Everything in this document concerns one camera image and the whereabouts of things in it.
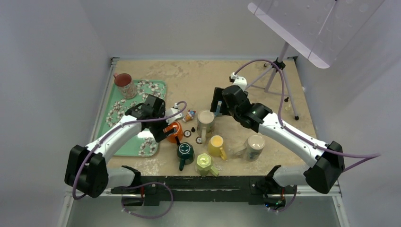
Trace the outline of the orange mug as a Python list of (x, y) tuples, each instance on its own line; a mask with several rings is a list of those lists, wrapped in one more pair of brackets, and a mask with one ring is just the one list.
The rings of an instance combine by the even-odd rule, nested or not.
[(177, 143), (183, 139), (183, 129), (179, 122), (173, 122), (164, 129), (164, 132), (168, 132), (167, 140), (171, 143)]

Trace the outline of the pink ghost mug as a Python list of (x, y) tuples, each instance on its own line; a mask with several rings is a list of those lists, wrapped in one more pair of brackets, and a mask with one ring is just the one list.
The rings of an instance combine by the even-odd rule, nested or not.
[(133, 99), (137, 95), (134, 80), (128, 73), (114, 73), (114, 84), (125, 99)]

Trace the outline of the grey music stand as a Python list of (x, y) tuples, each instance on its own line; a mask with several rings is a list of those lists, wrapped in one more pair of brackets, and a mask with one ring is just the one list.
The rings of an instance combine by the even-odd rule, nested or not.
[(301, 122), (371, 122), (387, 105), (378, 94), (382, 77), (396, 74), (396, 0), (242, 0), (255, 32), (272, 31), (297, 56), (301, 87), (290, 103)]

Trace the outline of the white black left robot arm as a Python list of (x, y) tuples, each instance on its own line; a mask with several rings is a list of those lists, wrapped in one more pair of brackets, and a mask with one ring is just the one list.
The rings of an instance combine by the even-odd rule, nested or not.
[(128, 109), (124, 116), (104, 135), (85, 145), (75, 145), (69, 153), (64, 181), (72, 187), (75, 200), (77, 191), (96, 198), (104, 190), (124, 188), (128, 193), (140, 190), (140, 172), (129, 166), (108, 169), (110, 158), (131, 138), (148, 130), (155, 142), (166, 139), (172, 130), (168, 127), (166, 103), (163, 99), (148, 95), (144, 103)]

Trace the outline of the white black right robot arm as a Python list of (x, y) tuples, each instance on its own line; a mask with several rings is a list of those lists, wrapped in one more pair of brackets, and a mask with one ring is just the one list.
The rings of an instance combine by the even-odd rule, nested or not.
[(247, 96), (248, 93), (237, 85), (216, 87), (210, 110), (215, 111), (222, 101), (220, 112), (223, 115), (230, 115), (243, 127), (275, 140), (305, 162), (302, 166), (274, 167), (265, 180), (266, 188), (278, 192), (288, 185), (309, 185), (327, 194), (345, 169), (342, 146), (335, 141), (327, 144), (309, 137), (281, 121), (267, 106), (251, 103)]

